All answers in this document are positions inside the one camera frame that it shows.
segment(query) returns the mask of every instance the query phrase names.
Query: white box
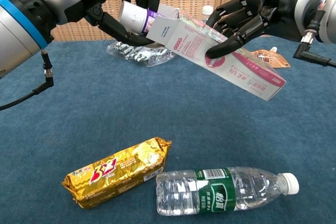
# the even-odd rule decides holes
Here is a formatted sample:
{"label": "white box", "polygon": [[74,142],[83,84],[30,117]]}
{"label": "white box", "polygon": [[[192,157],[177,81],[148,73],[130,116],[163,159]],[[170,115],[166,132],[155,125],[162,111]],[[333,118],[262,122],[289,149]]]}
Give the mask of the white box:
{"label": "white box", "polygon": [[160,5],[158,12],[164,17],[155,19],[147,38],[266,101],[285,85],[269,64],[244,48],[215,60],[206,58],[210,47],[226,40],[222,34],[176,8]]}

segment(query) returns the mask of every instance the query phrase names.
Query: green label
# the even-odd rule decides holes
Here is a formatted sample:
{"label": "green label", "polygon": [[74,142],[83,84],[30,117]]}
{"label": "green label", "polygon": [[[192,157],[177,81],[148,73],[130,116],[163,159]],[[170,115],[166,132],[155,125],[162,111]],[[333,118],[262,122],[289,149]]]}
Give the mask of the green label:
{"label": "green label", "polygon": [[200,213],[231,211],[236,207],[236,193],[227,168],[196,170]]}

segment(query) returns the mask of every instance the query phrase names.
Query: bottle label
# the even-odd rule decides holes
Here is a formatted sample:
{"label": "bottle label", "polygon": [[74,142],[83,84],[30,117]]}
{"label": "bottle label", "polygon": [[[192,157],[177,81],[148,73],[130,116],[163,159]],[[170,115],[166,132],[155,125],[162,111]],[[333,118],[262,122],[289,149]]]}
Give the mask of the bottle label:
{"label": "bottle label", "polygon": [[227,168],[196,170],[195,174],[201,214],[235,209],[235,186]]}
{"label": "bottle label", "polygon": [[151,29],[153,22],[157,16],[163,17],[161,14],[158,14],[152,10],[147,10],[146,21],[141,31],[142,34],[148,33],[148,31]]}

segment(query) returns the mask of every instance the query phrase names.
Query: clear plastic bottle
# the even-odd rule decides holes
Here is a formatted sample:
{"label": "clear plastic bottle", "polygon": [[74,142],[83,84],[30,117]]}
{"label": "clear plastic bottle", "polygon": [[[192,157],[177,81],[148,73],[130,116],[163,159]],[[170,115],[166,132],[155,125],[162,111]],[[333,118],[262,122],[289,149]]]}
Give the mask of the clear plastic bottle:
{"label": "clear plastic bottle", "polygon": [[250,167],[183,170],[156,176],[157,209],[165,216],[247,210],[298,191],[293,174],[275,175]]}
{"label": "clear plastic bottle", "polygon": [[214,8],[211,5],[205,5],[202,7],[202,22],[206,23]]}

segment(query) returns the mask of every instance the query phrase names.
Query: clear plastic bag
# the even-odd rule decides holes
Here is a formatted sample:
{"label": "clear plastic bag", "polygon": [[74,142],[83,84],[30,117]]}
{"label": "clear plastic bag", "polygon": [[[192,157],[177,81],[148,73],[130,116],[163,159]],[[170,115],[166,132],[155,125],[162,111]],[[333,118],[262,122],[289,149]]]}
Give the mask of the clear plastic bag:
{"label": "clear plastic bag", "polygon": [[133,47],[119,41],[107,47],[108,54],[114,55],[115,51],[119,52],[126,60],[142,62],[148,67],[165,63],[176,56],[175,53],[164,47]]}

